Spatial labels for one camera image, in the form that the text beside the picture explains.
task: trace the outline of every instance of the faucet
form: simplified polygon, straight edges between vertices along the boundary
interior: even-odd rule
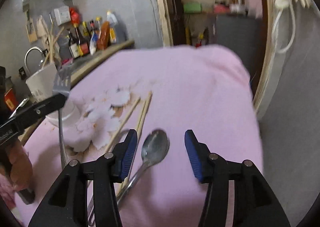
[[[24,65],[26,66],[26,69],[27,69],[27,72],[29,73],[29,76],[31,76],[31,72],[28,68],[28,65],[27,65],[27,58],[28,58],[28,55],[29,53],[32,51],[32,50],[38,50],[41,54],[43,54],[43,50],[40,48],[40,47],[37,47],[37,46],[34,46],[34,47],[31,47],[27,53],[26,53],[26,56],[24,57]]]

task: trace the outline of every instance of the brown door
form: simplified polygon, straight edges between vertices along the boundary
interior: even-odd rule
[[[173,45],[186,44],[186,32],[181,0],[167,0]]]

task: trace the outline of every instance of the pink object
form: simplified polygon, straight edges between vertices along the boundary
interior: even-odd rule
[[[70,97],[81,107],[103,91],[128,86],[143,99],[153,91],[132,176],[142,163],[144,139],[153,129],[167,132],[170,149],[164,161],[148,169],[125,198],[120,211],[124,226],[198,225],[207,185],[200,185],[193,175],[184,146],[188,129],[193,129],[200,142],[226,160],[250,159],[262,171],[262,145],[249,74],[230,50],[221,46],[181,46],[121,51],[84,78]],[[140,109],[141,104],[124,128],[136,126]],[[16,203],[28,225],[61,172],[58,129],[45,120],[25,148],[33,164],[36,202],[26,206],[16,195]],[[102,151],[94,155],[87,152],[83,162],[96,159]]]

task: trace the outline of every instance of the red plastic bag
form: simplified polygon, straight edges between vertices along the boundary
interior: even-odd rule
[[[71,23],[72,24],[80,24],[80,15],[76,11],[74,7],[70,7],[70,16],[71,16]]]

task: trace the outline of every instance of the spoon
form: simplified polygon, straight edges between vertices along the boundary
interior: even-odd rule
[[[132,177],[130,182],[120,191],[117,196],[117,203],[123,200],[123,198],[128,194],[128,192],[135,186],[139,181],[143,173],[151,166],[160,163],[169,150],[169,139],[167,134],[161,130],[156,129],[152,131],[144,141],[141,150],[142,165]]]

